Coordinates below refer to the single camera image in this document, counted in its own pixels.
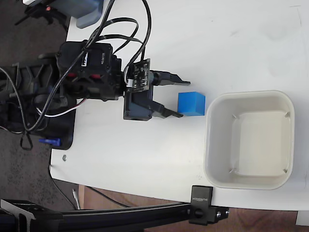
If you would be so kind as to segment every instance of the square bowl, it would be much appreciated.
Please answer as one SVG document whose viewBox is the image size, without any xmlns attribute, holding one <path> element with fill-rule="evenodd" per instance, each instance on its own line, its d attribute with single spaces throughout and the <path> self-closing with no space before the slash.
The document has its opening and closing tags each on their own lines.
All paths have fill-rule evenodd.
<svg viewBox="0 0 309 232">
<path fill-rule="evenodd" d="M 206 177 L 219 188 L 279 188 L 292 173 L 294 128 L 294 106 L 283 92 L 219 96 L 206 116 Z"/>
</svg>

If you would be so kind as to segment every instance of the white cable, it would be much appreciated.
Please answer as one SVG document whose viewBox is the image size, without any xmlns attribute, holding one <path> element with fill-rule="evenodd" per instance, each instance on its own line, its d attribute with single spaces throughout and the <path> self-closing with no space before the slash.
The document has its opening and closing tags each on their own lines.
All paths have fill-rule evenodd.
<svg viewBox="0 0 309 232">
<path fill-rule="evenodd" d="M 45 115 L 45 117 L 59 117 L 59 116 L 62 116 L 62 115 L 65 115 L 67 114 L 68 112 L 72 111 L 72 110 L 76 110 L 78 107 L 80 107 L 87 99 L 83 99 L 80 103 L 78 103 L 76 106 L 74 106 L 73 108 L 70 108 L 69 110 L 65 111 L 65 112 L 62 112 L 60 114 L 57 114 L 57 115 Z M 39 112 L 39 114 L 41 115 L 42 114 L 42 111 L 37 108 L 37 111 Z"/>
</svg>

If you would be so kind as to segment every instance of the black metal bracket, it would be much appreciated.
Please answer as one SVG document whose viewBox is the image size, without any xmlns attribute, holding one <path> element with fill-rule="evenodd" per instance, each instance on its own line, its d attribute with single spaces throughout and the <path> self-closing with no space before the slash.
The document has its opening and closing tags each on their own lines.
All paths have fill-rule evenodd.
<svg viewBox="0 0 309 232">
<path fill-rule="evenodd" d="M 0 232 L 14 231 L 7 230 L 13 228 L 8 222 L 16 223 L 19 232 L 134 232 L 185 220 L 208 225 L 229 214 L 226 207 L 212 206 L 211 197 L 212 187 L 192 186 L 191 203 L 68 212 L 55 212 L 28 201 L 1 200 L 1 208 L 12 214 L 16 222 L 0 213 Z"/>
<path fill-rule="evenodd" d="M 212 187 L 192 186 L 189 223 L 204 225 L 228 218 L 229 208 L 211 205 Z"/>
</svg>

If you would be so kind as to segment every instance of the blue object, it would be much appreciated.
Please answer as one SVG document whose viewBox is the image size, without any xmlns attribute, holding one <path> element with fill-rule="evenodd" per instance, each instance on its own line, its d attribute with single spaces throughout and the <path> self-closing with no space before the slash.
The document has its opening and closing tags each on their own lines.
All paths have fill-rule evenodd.
<svg viewBox="0 0 309 232">
<path fill-rule="evenodd" d="M 61 140 L 60 139 L 39 139 L 40 143 L 43 144 L 50 144 L 53 146 L 60 146 Z"/>
<path fill-rule="evenodd" d="M 198 92 L 179 93 L 177 112 L 186 116 L 203 116 L 205 102 L 205 96 Z"/>
</svg>

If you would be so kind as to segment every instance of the blue block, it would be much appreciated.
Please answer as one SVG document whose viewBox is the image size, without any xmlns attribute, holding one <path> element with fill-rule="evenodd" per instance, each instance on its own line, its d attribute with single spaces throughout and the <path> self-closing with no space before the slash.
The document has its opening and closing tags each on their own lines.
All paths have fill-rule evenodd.
<svg viewBox="0 0 309 232">
<path fill-rule="evenodd" d="M 186 116 L 205 115 L 206 98 L 203 94 L 197 92 L 178 94 L 178 113 Z"/>
</svg>

